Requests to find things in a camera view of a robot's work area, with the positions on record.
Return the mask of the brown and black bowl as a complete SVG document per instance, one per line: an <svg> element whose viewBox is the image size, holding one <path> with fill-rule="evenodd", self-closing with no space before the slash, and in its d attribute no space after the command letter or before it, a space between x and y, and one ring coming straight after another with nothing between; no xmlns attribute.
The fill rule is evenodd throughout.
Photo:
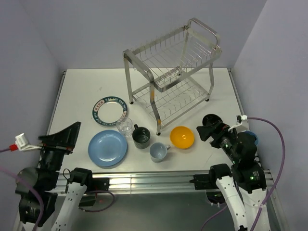
<svg viewBox="0 0 308 231"><path fill-rule="evenodd" d="M223 122L222 119L216 114L207 114L203 117L202 124L205 127L213 126L217 122Z"/></svg>

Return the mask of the orange bowl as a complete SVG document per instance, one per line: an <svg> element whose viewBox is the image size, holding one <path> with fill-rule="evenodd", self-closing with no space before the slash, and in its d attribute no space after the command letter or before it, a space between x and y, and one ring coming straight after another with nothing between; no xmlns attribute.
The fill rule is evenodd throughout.
<svg viewBox="0 0 308 231"><path fill-rule="evenodd" d="M188 149L194 143L194 133L185 126L175 127L169 137L172 144L179 149Z"/></svg>

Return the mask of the grey ceramic cup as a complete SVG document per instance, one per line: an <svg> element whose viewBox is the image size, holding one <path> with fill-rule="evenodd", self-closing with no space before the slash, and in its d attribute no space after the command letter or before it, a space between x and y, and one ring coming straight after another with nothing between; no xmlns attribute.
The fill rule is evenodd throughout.
<svg viewBox="0 0 308 231"><path fill-rule="evenodd" d="M170 147L170 145L166 145L161 142L156 142L152 144L149 150L151 160L155 163L163 161Z"/></svg>

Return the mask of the dark green mug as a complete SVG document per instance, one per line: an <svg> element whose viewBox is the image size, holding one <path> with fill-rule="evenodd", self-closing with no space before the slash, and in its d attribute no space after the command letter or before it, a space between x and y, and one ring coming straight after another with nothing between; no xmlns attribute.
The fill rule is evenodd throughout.
<svg viewBox="0 0 308 231"><path fill-rule="evenodd" d="M134 125L134 131L132 133L132 138L134 144L139 149L145 149L150 144L150 131L145 127L139 127L137 124Z"/></svg>

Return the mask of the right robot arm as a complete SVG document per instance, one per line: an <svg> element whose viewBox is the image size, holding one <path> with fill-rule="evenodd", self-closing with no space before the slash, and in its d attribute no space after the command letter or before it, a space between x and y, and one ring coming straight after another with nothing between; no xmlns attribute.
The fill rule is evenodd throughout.
<svg viewBox="0 0 308 231"><path fill-rule="evenodd" d="M269 231L270 222L266 206L267 184L264 171L255 160L255 136L236 132L217 121L198 126L200 139L212 138L210 145L222 149L231 160L227 164L213 165L208 182L219 188L230 211L236 231Z"/></svg>

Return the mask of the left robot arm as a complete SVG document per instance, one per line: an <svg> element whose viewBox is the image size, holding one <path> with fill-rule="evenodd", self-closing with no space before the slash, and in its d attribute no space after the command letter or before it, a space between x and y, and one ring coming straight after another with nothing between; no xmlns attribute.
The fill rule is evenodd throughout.
<svg viewBox="0 0 308 231"><path fill-rule="evenodd" d="M37 166L26 167L18 173L15 188L15 193L20 196L20 222L34 231L67 231L84 193L94 186L92 171L88 169L77 167L69 172L69 176L61 177L64 158L72 154L80 128L78 121L56 133L41 135L37 145L30 144L25 134L15 138L20 151L38 151L40 155ZM56 190L60 179L65 180L66 201L54 224L50 224L60 196Z"/></svg>

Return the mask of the steel two-tier dish rack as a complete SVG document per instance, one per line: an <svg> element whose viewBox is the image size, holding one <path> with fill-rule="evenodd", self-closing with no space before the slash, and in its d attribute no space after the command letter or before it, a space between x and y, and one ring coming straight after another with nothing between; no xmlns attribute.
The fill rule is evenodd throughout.
<svg viewBox="0 0 308 231"><path fill-rule="evenodd" d="M123 51L129 103L156 122L156 134L202 102L214 88L220 35L197 18L134 50Z"/></svg>

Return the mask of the blue plate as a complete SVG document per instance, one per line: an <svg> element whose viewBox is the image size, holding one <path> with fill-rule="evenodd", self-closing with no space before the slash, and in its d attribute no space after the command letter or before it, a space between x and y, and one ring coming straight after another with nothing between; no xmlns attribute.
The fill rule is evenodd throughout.
<svg viewBox="0 0 308 231"><path fill-rule="evenodd" d="M99 167L111 167L126 156L126 138L115 130L104 130L92 137L88 145L90 160Z"/></svg>

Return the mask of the white plate green rim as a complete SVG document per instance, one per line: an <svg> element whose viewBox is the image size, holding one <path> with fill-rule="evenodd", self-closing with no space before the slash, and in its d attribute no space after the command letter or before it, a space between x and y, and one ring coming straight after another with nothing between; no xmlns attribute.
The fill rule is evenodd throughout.
<svg viewBox="0 0 308 231"><path fill-rule="evenodd" d="M103 127L114 127L118 120L128 114L128 106L124 100L116 96L107 96L98 100L92 109L92 117Z"/></svg>

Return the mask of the blue plastic cup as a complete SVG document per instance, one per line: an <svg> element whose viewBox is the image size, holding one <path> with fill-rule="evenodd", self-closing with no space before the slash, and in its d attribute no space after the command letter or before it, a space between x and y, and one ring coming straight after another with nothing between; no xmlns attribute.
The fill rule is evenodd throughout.
<svg viewBox="0 0 308 231"><path fill-rule="evenodd" d="M245 133L247 133L247 134L250 134L250 135L252 135L252 136L254 136L255 137L255 145L256 146L258 146L258 143L259 143L259 139L258 139L258 136L254 133L254 132L252 132L252 131L245 131Z"/></svg>

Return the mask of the clear drinking glass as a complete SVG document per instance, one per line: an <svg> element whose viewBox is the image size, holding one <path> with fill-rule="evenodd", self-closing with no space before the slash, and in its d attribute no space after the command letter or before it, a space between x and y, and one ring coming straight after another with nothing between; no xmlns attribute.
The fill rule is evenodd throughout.
<svg viewBox="0 0 308 231"><path fill-rule="evenodd" d="M133 133L133 123L132 120L128 117L119 119L116 122L116 127L118 131L125 137L129 137Z"/></svg>

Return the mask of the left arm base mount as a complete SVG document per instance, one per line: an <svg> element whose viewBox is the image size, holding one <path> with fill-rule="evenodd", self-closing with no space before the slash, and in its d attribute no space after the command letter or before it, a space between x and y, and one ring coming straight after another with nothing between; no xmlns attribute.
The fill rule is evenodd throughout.
<svg viewBox="0 0 308 231"><path fill-rule="evenodd" d="M112 197L112 201L109 205L97 209L90 210L85 209L84 207L89 207L90 205L85 205L83 202L80 202L78 209L88 213L97 213L102 212L110 208L115 203L115 195L109 191L109 178L93 178L92 171L84 168L76 167L74 170L70 171L65 168L63 171L63 176L67 180L65 192L68 194L69 185L72 183L78 183L80 186L87 186L85 194L95 194L95 199L99 193L107 193Z"/></svg>

